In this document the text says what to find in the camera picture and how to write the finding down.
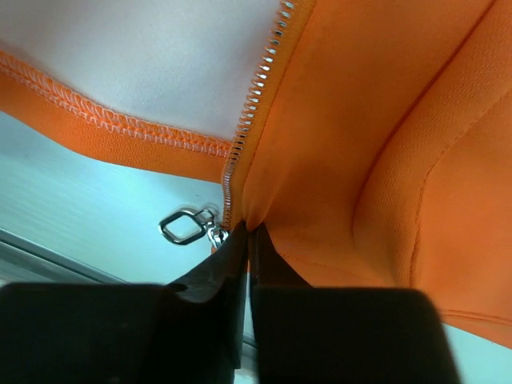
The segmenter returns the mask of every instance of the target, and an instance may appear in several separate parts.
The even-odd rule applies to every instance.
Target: orange fabric
[[[0,110],[105,162],[218,182],[230,143],[117,114],[0,52]]]
[[[321,0],[240,218],[316,286],[420,288],[512,347],[511,87],[511,0]]]

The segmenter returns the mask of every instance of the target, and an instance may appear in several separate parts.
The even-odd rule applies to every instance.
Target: white lining
[[[0,0],[1,48],[107,108],[232,139],[279,0]]]

